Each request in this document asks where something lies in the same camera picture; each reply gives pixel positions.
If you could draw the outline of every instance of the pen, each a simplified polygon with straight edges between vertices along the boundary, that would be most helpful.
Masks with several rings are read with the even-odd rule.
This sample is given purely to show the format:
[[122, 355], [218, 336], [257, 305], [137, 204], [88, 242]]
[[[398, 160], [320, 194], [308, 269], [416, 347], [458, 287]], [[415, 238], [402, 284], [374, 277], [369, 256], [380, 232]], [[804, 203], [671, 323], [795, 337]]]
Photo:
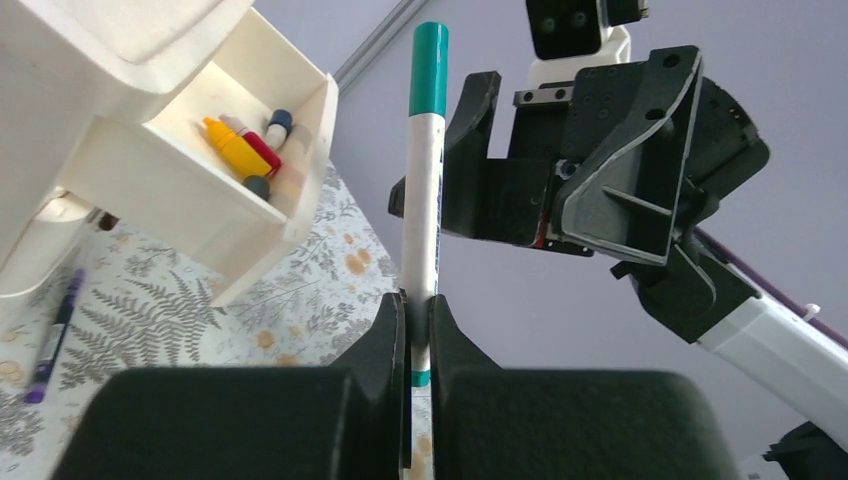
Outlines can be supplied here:
[[68, 331], [68, 324], [74, 314], [77, 295], [84, 280], [85, 268], [83, 265], [80, 265], [74, 271], [71, 283], [68, 285], [68, 290], [62, 299], [62, 304], [59, 306], [56, 319], [47, 331], [47, 339], [44, 341], [44, 345], [41, 347], [41, 352], [38, 355], [38, 363], [35, 367], [32, 383], [30, 383], [29, 390], [27, 390], [24, 396], [24, 402], [26, 403], [41, 403], [47, 394], [47, 383], [50, 381], [50, 375], [53, 373], [53, 368], [59, 357], [59, 350], [62, 348], [62, 341], [65, 339], [65, 333]]
[[430, 382], [427, 302], [439, 283], [447, 54], [447, 27], [428, 22], [415, 29], [400, 274], [407, 298], [413, 387]]

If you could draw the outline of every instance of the marker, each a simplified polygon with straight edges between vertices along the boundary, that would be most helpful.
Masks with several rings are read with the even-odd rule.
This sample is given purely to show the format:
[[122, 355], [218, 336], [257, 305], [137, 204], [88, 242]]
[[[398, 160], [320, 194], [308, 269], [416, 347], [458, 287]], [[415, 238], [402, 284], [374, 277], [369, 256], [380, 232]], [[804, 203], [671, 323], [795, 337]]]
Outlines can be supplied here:
[[272, 150], [279, 150], [286, 143], [286, 137], [291, 133], [292, 116], [288, 110], [274, 110], [268, 129], [262, 138]]
[[226, 126], [230, 127], [230, 129], [234, 131], [236, 135], [243, 138], [244, 141], [247, 142], [247, 144], [250, 145], [253, 150], [259, 154], [260, 157], [262, 157], [262, 160], [265, 160], [265, 163], [271, 166], [271, 171], [268, 172], [267, 177], [273, 178], [274, 175], [276, 175], [277, 172], [280, 170], [280, 167], [283, 165], [283, 162], [282, 160], [280, 160], [280, 157], [278, 157], [277, 154], [274, 153], [274, 151], [271, 150], [271, 148], [266, 145], [261, 138], [259, 138], [259, 135], [247, 128], [247, 126], [245, 126], [245, 124], [241, 120], [239, 120], [238, 117], [221, 115], [220, 119], [222, 122], [224, 122]]
[[53, 367], [56, 366], [59, 351], [62, 349], [62, 341], [65, 339], [71, 317], [74, 315], [77, 295], [85, 281], [85, 263], [82, 262], [79, 265], [74, 271], [71, 283], [68, 285], [68, 291], [59, 306], [56, 319], [47, 330], [47, 340], [45, 340], [38, 355], [38, 363], [35, 367], [32, 383], [30, 383], [26, 395], [24, 395], [24, 402], [26, 403], [41, 403], [47, 394], [50, 375], [53, 374]]
[[438, 293], [439, 284], [447, 56], [447, 27], [428, 22], [415, 29], [400, 274], [408, 301], [413, 387], [430, 382], [427, 302]]
[[265, 176], [271, 172], [271, 166], [258, 154], [247, 141], [236, 135], [224, 122], [206, 117], [206, 133], [216, 150], [235, 170], [241, 179], [251, 175]]

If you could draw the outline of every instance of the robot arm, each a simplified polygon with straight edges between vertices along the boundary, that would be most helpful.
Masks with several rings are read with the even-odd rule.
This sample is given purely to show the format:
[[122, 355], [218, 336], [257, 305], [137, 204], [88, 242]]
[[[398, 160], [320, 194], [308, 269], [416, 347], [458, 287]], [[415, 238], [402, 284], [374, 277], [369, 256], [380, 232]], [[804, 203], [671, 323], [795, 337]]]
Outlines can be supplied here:
[[[582, 13], [593, 3], [528, 0], [539, 60], [515, 93], [505, 158], [487, 157], [500, 77], [466, 79], [447, 131], [443, 230], [620, 260], [612, 273], [630, 277], [652, 317], [848, 451], [848, 342], [698, 228], [766, 165], [768, 147], [703, 76], [698, 48], [629, 62], [624, 28]], [[630, 20], [644, 16], [639, 2], [616, 4], [640, 12]], [[403, 189], [401, 180], [389, 202], [397, 216]]]

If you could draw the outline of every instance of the table surface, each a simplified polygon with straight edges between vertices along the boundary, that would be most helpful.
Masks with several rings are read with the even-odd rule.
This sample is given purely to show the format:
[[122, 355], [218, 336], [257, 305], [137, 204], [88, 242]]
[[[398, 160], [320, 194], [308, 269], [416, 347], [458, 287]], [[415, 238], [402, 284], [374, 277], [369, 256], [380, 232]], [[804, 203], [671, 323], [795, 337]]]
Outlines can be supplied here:
[[[332, 165], [309, 239], [241, 299], [208, 306], [216, 276], [119, 224], [92, 235], [88, 278], [47, 398], [20, 397], [70, 268], [0, 331], [0, 477], [49, 478], [86, 405], [114, 373], [145, 365], [323, 365], [370, 326], [395, 266]], [[413, 468], [432, 478], [429, 389], [413, 391]]]

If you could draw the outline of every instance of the teal marker cap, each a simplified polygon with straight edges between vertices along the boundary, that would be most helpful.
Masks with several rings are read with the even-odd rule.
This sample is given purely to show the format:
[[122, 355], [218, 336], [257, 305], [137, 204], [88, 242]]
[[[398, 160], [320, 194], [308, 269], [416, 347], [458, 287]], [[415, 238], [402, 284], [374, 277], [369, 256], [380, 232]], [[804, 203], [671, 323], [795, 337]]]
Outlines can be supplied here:
[[448, 103], [448, 27], [437, 22], [418, 25], [412, 45], [409, 116], [445, 116]]

